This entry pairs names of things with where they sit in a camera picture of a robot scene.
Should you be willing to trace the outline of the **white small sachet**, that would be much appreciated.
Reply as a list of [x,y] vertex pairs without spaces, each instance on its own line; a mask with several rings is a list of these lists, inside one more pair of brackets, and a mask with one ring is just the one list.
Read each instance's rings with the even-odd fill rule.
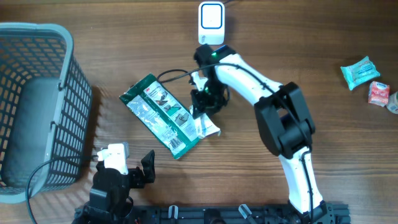
[[198,139],[204,139],[211,135],[219,136],[221,134],[221,129],[205,113],[198,118],[190,118],[189,125],[193,128],[193,136]]

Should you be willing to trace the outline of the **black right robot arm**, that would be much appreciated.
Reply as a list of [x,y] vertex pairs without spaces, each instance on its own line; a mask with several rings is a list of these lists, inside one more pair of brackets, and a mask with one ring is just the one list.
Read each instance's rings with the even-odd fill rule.
[[312,134],[315,124],[303,93],[294,82],[281,84],[248,65],[231,47],[216,50],[205,44],[196,49],[194,61],[203,77],[191,75],[192,115],[212,116],[229,101],[234,89],[254,108],[259,135],[282,164],[289,187],[289,203],[301,223],[322,216],[324,205],[312,167]]

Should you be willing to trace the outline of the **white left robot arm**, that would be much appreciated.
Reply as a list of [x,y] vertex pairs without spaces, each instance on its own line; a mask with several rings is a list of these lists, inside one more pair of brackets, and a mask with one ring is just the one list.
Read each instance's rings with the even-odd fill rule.
[[89,201],[75,210],[72,223],[141,223],[129,192],[154,183],[154,160],[155,152],[151,150],[141,160],[142,167],[128,169],[126,175],[106,168],[104,162],[97,163]]

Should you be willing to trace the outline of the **red small packet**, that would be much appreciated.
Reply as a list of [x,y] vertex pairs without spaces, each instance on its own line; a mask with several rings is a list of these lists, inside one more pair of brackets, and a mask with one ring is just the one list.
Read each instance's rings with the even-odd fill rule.
[[369,86],[368,103],[384,107],[389,101],[390,86],[373,81]]

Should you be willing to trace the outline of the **green 3M package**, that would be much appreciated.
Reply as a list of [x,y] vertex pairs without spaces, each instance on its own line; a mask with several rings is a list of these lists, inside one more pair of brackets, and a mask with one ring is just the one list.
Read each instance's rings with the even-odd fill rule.
[[153,74],[131,86],[119,99],[174,159],[181,158],[199,141],[189,110]]

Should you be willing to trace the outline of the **teal tissue pack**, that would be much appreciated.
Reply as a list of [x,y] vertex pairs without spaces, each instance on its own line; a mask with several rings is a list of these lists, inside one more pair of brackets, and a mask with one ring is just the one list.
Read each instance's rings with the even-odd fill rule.
[[354,65],[340,67],[340,69],[351,91],[358,85],[381,76],[368,56]]

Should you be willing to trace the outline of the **green lid jar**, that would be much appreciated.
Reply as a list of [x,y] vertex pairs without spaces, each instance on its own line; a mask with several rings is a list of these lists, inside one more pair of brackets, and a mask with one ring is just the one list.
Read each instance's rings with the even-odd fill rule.
[[397,95],[398,92],[393,93],[392,95],[389,96],[389,101],[388,104],[386,105],[386,108],[394,114],[398,114],[398,100],[397,100]]

